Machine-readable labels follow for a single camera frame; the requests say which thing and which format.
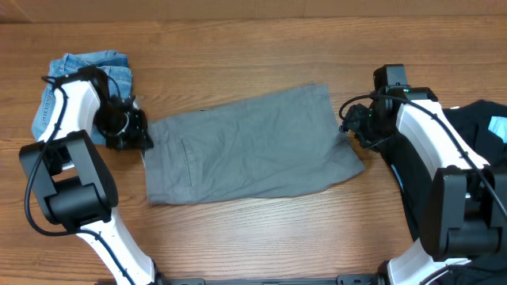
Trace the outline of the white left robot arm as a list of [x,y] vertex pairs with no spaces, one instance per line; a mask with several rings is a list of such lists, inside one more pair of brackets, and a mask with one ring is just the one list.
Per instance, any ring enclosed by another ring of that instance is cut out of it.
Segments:
[[134,99],[112,96],[112,78],[96,66],[73,74],[45,76],[56,96],[55,110],[38,141],[23,146],[19,159],[44,217],[76,235],[102,259],[118,284],[162,284],[154,261],[136,244],[117,209],[116,183],[90,136],[98,130],[114,150],[148,150],[153,141],[145,113]]

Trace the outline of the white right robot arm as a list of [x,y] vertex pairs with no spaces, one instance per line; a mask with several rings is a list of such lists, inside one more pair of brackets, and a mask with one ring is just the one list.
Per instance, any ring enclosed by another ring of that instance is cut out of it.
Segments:
[[401,64],[373,74],[370,105],[362,97],[339,110],[341,130],[381,154],[404,192],[427,199],[418,236],[375,274],[340,275],[339,284],[429,284],[451,272],[505,276],[504,268],[474,265],[506,251],[506,171],[476,154],[450,124],[437,96],[414,88]]

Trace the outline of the grey cotton shorts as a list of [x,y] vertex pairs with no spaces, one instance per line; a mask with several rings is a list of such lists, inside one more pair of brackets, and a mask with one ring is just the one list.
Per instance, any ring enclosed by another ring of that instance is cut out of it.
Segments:
[[170,116],[149,129],[154,147],[143,162],[151,203],[304,196],[364,171],[326,85]]

